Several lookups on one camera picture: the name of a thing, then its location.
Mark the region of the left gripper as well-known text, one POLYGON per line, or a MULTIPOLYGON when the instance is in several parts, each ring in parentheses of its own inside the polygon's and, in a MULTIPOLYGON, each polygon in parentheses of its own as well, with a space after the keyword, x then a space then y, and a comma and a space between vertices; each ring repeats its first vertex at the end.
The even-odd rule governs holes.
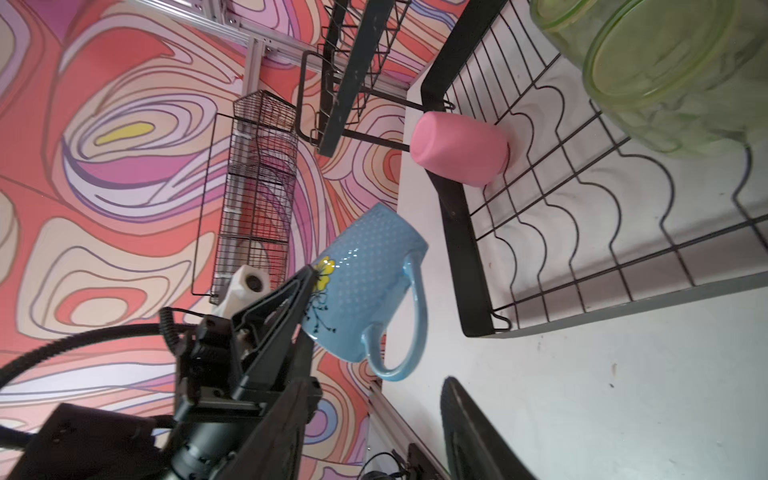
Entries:
POLYGON ((207 315, 176 344, 176 420, 262 420, 286 387, 310 376, 314 341, 301 323, 318 272, 307 265, 237 312, 207 315))

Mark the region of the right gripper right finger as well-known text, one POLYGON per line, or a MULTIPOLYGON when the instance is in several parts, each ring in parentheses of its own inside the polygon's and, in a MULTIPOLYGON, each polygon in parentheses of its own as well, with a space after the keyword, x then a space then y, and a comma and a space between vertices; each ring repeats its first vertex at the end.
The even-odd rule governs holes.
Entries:
POLYGON ((535 479, 455 377, 443 383, 440 411, 453 479, 535 479))

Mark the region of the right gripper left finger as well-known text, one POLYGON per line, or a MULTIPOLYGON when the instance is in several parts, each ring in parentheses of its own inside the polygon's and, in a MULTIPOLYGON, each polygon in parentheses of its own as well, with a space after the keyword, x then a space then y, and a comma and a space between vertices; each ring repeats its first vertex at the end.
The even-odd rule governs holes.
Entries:
POLYGON ((306 425, 320 399, 315 377, 292 381, 215 479, 297 479, 306 425))

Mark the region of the white mug blue handle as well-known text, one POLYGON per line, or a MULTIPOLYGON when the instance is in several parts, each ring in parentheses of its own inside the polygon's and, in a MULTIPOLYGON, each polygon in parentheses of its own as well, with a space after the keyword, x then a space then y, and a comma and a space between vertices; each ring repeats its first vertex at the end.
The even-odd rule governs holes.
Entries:
POLYGON ((359 363, 386 381, 401 381, 419 364, 428 334, 421 264, 428 243, 401 216, 377 204, 332 242, 312 267, 317 273, 303 331, 335 357, 359 363), (414 336, 405 359, 388 368, 382 338, 407 293, 414 336))

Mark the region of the pink plastic cup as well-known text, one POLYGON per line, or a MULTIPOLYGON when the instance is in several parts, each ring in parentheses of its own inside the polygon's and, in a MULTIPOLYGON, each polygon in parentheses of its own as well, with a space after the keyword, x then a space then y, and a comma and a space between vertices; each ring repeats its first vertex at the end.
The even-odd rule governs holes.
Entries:
POLYGON ((496 125, 430 111, 416 122, 409 151, 415 163, 428 172, 479 188, 503 171, 509 143, 496 125))

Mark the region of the green tumbler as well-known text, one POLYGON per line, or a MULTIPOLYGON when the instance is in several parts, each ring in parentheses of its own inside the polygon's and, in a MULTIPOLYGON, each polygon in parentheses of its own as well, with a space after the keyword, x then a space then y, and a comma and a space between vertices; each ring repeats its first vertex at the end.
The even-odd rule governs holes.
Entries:
POLYGON ((628 1, 584 61, 584 87, 633 140, 673 158, 767 139, 764 1, 628 1))
POLYGON ((579 70, 592 41, 610 15, 610 1, 532 0, 530 15, 537 28, 579 70))

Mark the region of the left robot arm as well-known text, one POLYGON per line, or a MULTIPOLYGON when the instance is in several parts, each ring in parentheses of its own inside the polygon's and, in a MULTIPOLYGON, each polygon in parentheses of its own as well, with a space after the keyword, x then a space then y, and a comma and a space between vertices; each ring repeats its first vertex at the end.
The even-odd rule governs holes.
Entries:
POLYGON ((9 427, 1 445, 21 452, 14 479, 295 479, 305 430, 322 396, 314 343, 301 328, 317 281, 306 266, 277 290, 227 316, 179 324, 100 328, 53 341, 5 365, 8 384, 45 360, 84 346, 161 336, 175 358, 174 411, 141 417, 60 404, 39 431, 9 427))

